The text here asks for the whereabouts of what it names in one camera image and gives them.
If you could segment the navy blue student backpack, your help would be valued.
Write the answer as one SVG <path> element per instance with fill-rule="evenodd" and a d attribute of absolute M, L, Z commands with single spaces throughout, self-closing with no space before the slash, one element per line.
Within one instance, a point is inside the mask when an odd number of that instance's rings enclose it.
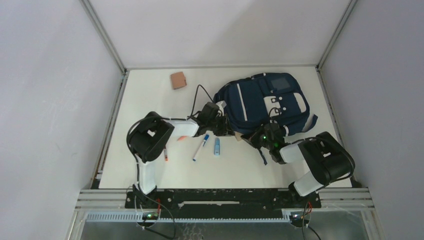
<path fill-rule="evenodd" d="M 318 116 L 298 81 L 289 73 L 265 72 L 225 84 L 213 97 L 216 104 L 226 102 L 234 132 L 250 134 L 261 125 L 275 123 L 286 137 L 311 130 Z"/>

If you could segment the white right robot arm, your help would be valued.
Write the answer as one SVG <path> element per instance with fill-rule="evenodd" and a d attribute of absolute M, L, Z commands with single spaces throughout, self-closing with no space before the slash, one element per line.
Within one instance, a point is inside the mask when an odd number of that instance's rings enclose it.
<path fill-rule="evenodd" d="M 310 194 L 350 178 L 356 167 L 353 157 L 327 131 L 286 142 L 284 131 L 276 123 L 268 123 L 241 135 L 241 139 L 259 152 L 267 149 L 272 160 L 280 165 L 306 163 L 308 171 L 288 187 L 289 203 L 295 208 L 307 204 Z"/>

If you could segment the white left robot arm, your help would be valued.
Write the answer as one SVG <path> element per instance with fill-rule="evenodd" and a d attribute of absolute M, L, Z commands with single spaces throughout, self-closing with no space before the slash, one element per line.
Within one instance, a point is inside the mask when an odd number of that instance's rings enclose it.
<path fill-rule="evenodd" d="M 156 203 L 157 196 L 153 192 L 157 188 L 154 161 L 161 156 L 169 139 L 195 138 L 207 132 L 215 136 L 234 135 L 225 115 L 226 106 L 225 101 L 207 102 L 202 110 L 187 118 L 164 117 L 151 111 L 129 128 L 126 145 L 136 162 L 135 187 L 140 191 L 136 199 L 138 204 L 149 209 Z"/>

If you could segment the white marker blue cap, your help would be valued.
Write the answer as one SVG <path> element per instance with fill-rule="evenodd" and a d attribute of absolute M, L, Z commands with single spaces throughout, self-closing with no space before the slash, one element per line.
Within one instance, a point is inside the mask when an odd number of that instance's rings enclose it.
<path fill-rule="evenodd" d="M 199 147 L 196 149 L 196 152 L 194 153 L 194 156 L 193 156 L 193 158 L 192 158 L 192 160 L 193 160 L 194 162 L 196 162 L 196 161 L 197 161 L 197 159 L 198 159 L 198 157 L 199 157 L 199 155 L 200 155 L 200 152 L 202 151 L 202 148 L 205 146 L 205 144 L 206 144 L 206 142 L 208 141 L 209 137 L 210 137 L 210 135 L 209 135 L 209 134 L 206 134 L 206 135 L 203 137 L 203 140 L 200 142 L 200 145 L 199 145 Z"/>

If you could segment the red and white pen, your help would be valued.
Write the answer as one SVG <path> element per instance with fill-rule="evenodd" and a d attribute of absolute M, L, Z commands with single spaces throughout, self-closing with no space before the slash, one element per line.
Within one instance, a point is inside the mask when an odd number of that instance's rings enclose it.
<path fill-rule="evenodd" d="M 168 157 L 168 151 L 167 151 L 166 148 L 163 149 L 163 154 L 164 154 L 164 160 L 166 162 L 168 162 L 169 161 L 169 157 Z"/>

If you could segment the black mounting rail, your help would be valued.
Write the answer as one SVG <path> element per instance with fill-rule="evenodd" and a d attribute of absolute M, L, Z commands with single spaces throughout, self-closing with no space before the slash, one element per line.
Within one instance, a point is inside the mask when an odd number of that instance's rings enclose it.
<path fill-rule="evenodd" d="M 152 210 L 175 220 L 273 219 L 281 218 L 282 210 L 321 206 L 318 193 L 298 196 L 289 188 L 162 188 L 143 195 L 131 187 L 124 199 L 126 209 Z"/>

